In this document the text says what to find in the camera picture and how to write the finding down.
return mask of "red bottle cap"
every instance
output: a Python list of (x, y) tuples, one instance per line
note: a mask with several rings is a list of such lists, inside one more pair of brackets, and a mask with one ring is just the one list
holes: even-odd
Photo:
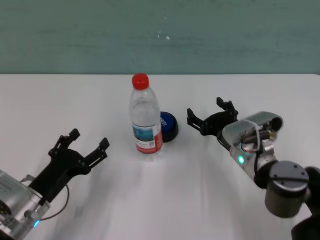
[(145, 73), (137, 73), (132, 77), (132, 85), (137, 90), (145, 90), (149, 87), (149, 78)]

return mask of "blue bottle cap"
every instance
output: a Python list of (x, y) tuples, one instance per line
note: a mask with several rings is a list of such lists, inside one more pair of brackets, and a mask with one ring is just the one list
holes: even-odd
[(162, 140), (164, 143), (174, 139), (179, 132), (176, 118), (169, 112), (162, 111), (160, 114)]

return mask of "green wall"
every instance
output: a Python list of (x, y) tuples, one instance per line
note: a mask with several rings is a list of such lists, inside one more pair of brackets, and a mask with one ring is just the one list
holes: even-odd
[(320, 73), (320, 0), (1, 0), (0, 73)]

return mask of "blue led light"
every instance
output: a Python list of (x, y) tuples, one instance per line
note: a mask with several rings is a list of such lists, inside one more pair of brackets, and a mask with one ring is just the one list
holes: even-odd
[(40, 223), (40, 220), (36, 221), (36, 222), (34, 223), (33, 227), (35, 228), (35, 227), (38, 225), (38, 223)]

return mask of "water bottle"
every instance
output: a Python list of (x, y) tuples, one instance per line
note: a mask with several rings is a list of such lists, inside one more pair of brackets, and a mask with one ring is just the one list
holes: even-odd
[(157, 97), (149, 87), (149, 78), (145, 73), (134, 75), (132, 85), (129, 113), (136, 149), (150, 156), (163, 145)]

